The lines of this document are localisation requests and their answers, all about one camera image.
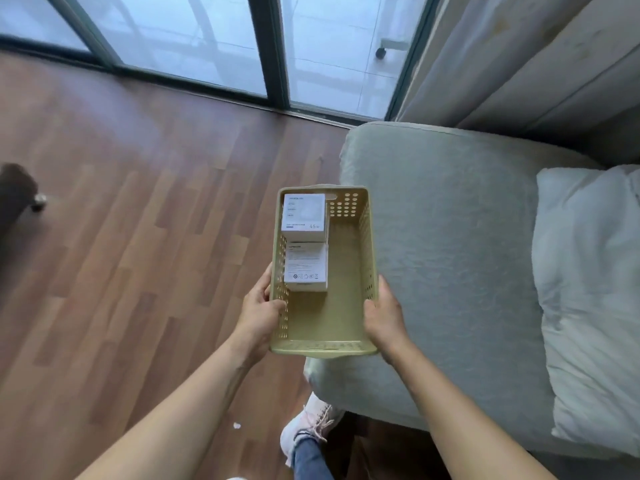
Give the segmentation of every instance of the hand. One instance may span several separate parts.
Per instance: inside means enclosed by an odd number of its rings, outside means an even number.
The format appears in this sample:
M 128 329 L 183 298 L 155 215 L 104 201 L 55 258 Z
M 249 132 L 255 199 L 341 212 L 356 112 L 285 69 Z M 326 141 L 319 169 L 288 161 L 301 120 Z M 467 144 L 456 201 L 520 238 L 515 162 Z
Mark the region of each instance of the hand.
M 382 274 L 378 277 L 378 299 L 364 302 L 364 330 L 387 362 L 393 350 L 410 342 L 402 306 Z
M 260 362 L 269 350 L 271 332 L 278 326 L 278 315 L 287 306 L 281 299 L 269 301 L 271 265 L 244 297 L 236 329 L 229 341 L 249 367 Z

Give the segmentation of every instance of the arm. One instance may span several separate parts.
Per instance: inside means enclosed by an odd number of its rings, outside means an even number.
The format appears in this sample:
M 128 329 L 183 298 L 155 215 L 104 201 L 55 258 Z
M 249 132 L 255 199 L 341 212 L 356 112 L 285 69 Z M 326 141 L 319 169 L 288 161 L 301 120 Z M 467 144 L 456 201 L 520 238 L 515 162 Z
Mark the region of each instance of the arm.
M 554 479 L 412 343 L 382 276 L 379 290 L 365 301 L 365 329 L 409 389 L 453 480 Z
M 229 339 L 109 448 L 80 480 L 191 478 L 249 369 L 266 354 L 281 300 L 267 301 L 271 266 L 244 297 Z

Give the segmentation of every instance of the blue jeans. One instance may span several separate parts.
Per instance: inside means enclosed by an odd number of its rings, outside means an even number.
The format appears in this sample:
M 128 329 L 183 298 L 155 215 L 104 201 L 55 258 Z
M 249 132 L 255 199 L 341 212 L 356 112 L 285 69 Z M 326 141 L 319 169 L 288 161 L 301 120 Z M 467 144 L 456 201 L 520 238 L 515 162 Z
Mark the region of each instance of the blue jeans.
M 307 436 L 293 450 L 294 480 L 333 480 L 327 468 L 320 446 L 311 436 Z

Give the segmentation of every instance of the curtain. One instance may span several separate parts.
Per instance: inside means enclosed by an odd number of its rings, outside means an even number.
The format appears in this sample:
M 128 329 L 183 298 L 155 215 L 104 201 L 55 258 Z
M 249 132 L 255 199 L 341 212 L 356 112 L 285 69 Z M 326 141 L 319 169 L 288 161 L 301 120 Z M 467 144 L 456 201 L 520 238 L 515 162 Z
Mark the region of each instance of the curtain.
M 640 0 L 444 0 L 399 121 L 640 157 Z

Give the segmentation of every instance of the left hand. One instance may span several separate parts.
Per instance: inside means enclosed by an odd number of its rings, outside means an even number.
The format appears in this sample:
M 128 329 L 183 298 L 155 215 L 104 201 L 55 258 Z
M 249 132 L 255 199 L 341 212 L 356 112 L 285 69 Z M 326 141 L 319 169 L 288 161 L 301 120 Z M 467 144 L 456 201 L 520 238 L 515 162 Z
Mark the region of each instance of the left hand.
M 281 299 L 269 301 L 270 283 L 271 264 L 245 295 L 236 329 L 229 337 L 232 347 L 244 355 L 244 363 L 249 367 L 260 362 L 269 350 L 271 333 L 278 326 L 278 315 L 287 306 Z

